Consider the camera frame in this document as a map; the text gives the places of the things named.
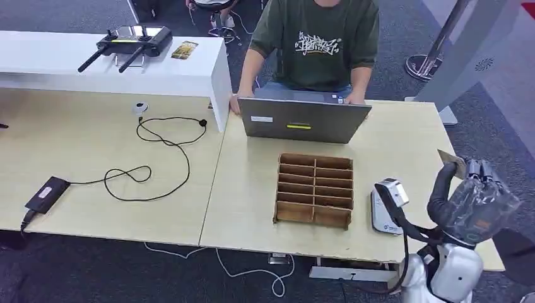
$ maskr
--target small card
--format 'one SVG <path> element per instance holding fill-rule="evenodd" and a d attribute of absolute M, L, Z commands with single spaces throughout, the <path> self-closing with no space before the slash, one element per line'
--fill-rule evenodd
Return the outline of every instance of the small card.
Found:
<path fill-rule="evenodd" d="M 186 60 L 189 55 L 193 52 L 193 50 L 199 45 L 198 43 L 191 42 L 191 41 L 184 41 L 178 49 L 176 49 L 173 54 L 171 55 L 171 58 L 174 59 L 182 59 Z"/>
<path fill-rule="evenodd" d="M 464 163 L 464 160 L 462 158 L 450 155 L 449 153 L 438 150 L 438 155 L 440 155 L 440 158 L 443 162 L 455 162 L 457 164 L 457 172 L 455 173 L 455 176 L 461 180 L 463 180 L 466 176 L 466 163 Z"/>

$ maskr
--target chair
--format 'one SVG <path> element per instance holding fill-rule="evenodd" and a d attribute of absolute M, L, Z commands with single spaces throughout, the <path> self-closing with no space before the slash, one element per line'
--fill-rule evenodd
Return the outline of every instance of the chair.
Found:
<path fill-rule="evenodd" d="M 216 27 L 208 31 L 210 35 L 225 39 L 225 44 L 228 44 L 234 40 L 238 40 L 238 45 L 241 46 L 242 40 L 240 39 L 240 37 L 238 37 L 234 29 L 223 26 L 223 22 L 221 21 L 221 10 L 230 7 L 234 3 L 234 1 L 237 1 L 237 0 L 227 0 L 224 3 L 211 3 L 211 4 L 199 3 L 195 0 L 193 0 L 192 2 L 194 2 L 198 8 L 203 9 L 205 11 L 212 12 L 212 15 L 210 16 L 210 20 L 216 23 Z"/>

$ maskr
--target white counter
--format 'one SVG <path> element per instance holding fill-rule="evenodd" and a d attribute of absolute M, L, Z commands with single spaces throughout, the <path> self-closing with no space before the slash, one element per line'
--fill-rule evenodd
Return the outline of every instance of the white counter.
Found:
<path fill-rule="evenodd" d="M 0 87 L 77 92 L 208 97 L 218 129 L 225 129 L 232 94 L 226 48 L 221 38 L 173 37 L 159 57 L 122 74 L 114 56 L 101 56 L 83 73 L 77 68 L 105 35 L 0 31 Z M 171 53 L 185 40 L 199 45 L 186 60 Z"/>

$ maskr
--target cardboard organizer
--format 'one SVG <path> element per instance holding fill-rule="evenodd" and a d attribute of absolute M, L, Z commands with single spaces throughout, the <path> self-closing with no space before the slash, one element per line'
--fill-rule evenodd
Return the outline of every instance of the cardboard organizer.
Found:
<path fill-rule="evenodd" d="M 353 210 L 353 161 L 283 153 L 273 223 L 307 222 L 348 229 Z"/>

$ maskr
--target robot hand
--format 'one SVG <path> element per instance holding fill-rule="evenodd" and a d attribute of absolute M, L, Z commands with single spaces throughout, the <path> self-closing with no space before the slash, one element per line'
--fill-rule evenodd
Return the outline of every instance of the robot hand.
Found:
<path fill-rule="evenodd" d="M 438 172 L 427 213 L 448 236 L 475 246 L 502 229 L 509 215 L 519 207 L 520 200 L 485 160 L 467 162 L 465 179 L 448 199 L 456 171 L 456 163 L 444 163 Z"/>

